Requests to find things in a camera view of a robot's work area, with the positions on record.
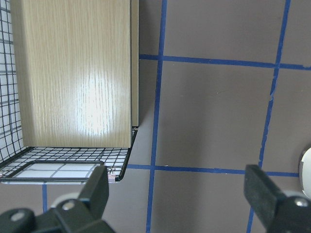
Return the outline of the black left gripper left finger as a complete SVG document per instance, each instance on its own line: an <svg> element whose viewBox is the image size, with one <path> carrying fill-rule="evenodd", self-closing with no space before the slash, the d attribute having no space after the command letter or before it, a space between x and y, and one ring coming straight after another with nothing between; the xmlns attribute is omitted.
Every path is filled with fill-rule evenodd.
<svg viewBox="0 0 311 233"><path fill-rule="evenodd" d="M76 199L59 202L36 216L31 209L16 208L0 215L2 233L113 233L103 219L109 197L105 166L93 170Z"/></svg>

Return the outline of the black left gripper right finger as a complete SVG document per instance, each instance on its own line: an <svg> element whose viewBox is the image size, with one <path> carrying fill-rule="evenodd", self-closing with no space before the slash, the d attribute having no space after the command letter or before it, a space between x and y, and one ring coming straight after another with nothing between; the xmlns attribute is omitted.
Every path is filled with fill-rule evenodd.
<svg viewBox="0 0 311 233"><path fill-rule="evenodd" d="M282 191L258 165L245 167L243 193L267 233L311 231L311 199Z"/></svg>

